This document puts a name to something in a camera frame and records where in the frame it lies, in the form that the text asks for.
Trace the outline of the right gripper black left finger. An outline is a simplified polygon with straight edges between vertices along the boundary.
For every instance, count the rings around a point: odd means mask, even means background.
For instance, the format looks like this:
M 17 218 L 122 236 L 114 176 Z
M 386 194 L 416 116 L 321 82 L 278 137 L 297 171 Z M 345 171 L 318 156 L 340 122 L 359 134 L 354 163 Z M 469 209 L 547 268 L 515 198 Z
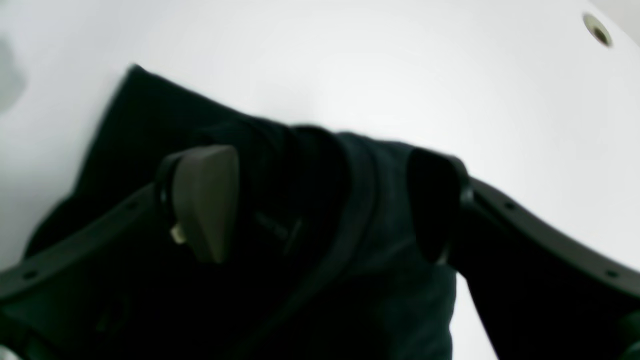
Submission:
M 21 360 L 200 360 L 218 319 L 209 273 L 239 203 L 230 145 L 167 157 L 158 179 L 1 273 L 1 346 Z

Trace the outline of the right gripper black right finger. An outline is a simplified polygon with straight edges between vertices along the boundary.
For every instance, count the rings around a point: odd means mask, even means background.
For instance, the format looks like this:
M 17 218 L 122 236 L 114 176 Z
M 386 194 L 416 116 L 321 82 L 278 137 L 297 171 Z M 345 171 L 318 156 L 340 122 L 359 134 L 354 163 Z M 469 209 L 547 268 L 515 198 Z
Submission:
M 461 274 L 499 360 L 637 360 L 639 273 L 567 237 L 456 157 L 416 148 L 423 257 Z

